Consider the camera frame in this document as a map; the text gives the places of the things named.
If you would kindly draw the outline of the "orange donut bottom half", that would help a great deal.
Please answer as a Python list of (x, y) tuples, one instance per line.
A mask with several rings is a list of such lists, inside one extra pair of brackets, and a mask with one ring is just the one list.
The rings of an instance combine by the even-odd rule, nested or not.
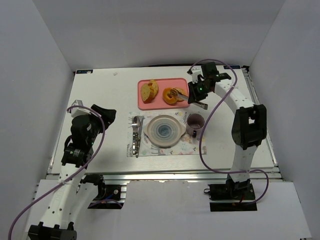
[(171, 90), (171, 87), (165, 88), (162, 92), (162, 98), (167, 104), (174, 105), (177, 102), (177, 98), (171, 94)]

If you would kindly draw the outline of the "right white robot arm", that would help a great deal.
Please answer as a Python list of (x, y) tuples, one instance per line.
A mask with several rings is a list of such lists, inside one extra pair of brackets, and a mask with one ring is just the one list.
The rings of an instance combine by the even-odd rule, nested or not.
[(198, 75), (197, 82), (188, 83), (188, 103), (203, 109), (201, 103), (209, 93), (215, 93), (234, 114), (231, 137), (235, 144), (233, 163), (227, 174), (222, 194), (230, 198), (242, 197), (250, 187), (250, 171), (254, 154), (267, 136), (267, 109), (255, 104), (236, 87), (237, 81), (227, 73), (206, 73)]

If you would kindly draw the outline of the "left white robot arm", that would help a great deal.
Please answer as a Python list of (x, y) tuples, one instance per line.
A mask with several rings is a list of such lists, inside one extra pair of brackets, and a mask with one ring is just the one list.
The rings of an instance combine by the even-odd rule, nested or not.
[(71, 134), (64, 143), (59, 179), (49, 192), (52, 198), (39, 223), (29, 227), (31, 240), (75, 240), (80, 217), (105, 193), (103, 177), (85, 173), (98, 153), (93, 149), (97, 136), (105, 135), (117, 112), (95, 104), (85, 107), (79, 100), (67, 112), (72, 117)]

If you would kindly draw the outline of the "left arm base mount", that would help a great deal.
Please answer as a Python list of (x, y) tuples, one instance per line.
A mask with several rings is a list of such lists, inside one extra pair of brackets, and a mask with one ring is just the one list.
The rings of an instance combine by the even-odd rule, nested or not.
[(89, 174), (80, 180), (80, 184), (93, 184), (97, 189), (97, 196), (89, 204), (88, 209), (118, 209), (124, 205), (124, 186), (120, 184), (105, 183), (105, 179), (99, 174)]

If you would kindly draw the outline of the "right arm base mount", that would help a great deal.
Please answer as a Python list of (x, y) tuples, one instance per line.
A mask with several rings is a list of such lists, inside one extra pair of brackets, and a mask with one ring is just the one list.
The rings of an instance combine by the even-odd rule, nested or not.
[(211, 212), (255, 212), (258, 210), (255, 191), (250, 179), (234, 182), (231, 178), (225, 183), (209, 184), (203, 190), (209, 197)]

